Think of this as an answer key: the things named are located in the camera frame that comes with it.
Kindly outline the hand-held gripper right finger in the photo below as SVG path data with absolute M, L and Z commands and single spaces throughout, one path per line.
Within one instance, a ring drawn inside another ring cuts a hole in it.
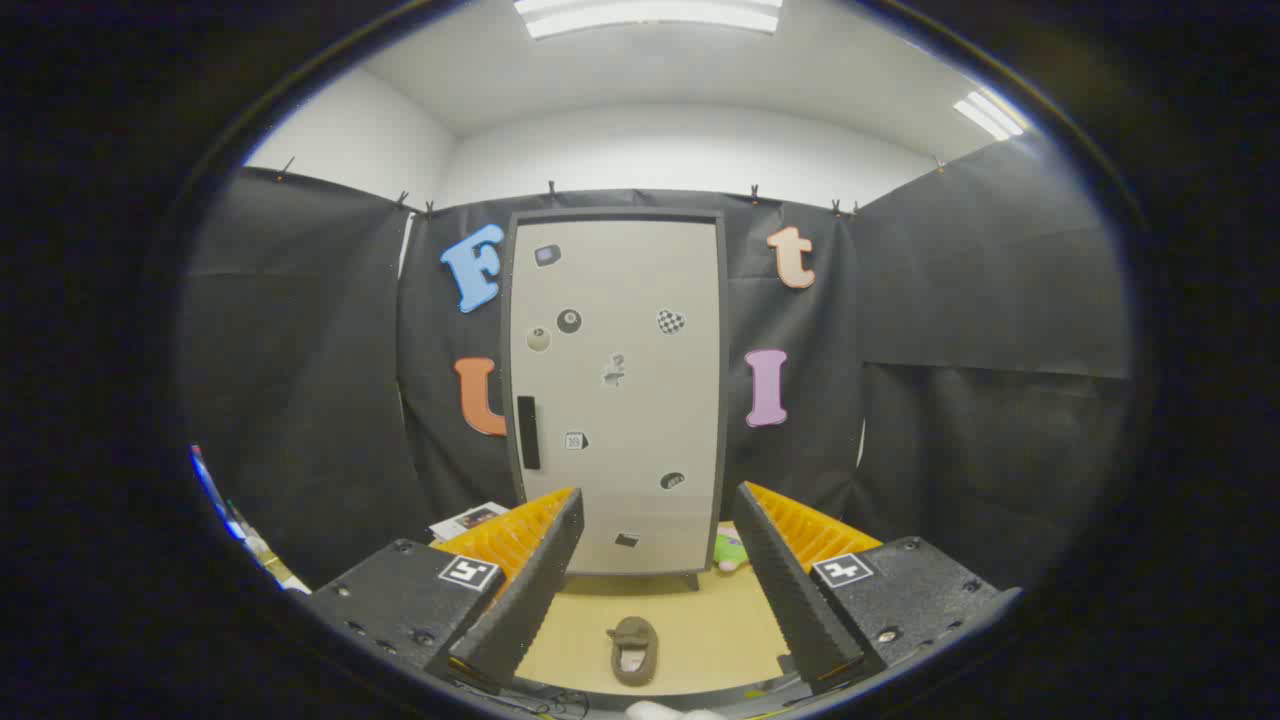
M 814 692 L 924 659 L 1021 594 L 919 536 L 878 541 L 754 483 L 733 524 L 796 673 Z

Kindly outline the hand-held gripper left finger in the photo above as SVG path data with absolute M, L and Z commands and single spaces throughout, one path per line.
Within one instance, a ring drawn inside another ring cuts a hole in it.
M 416 682 L 498 691 L 530 651 L 582 529 L 582 493 L 566 487 L 439 546 L 396 539 L 300 600 Z

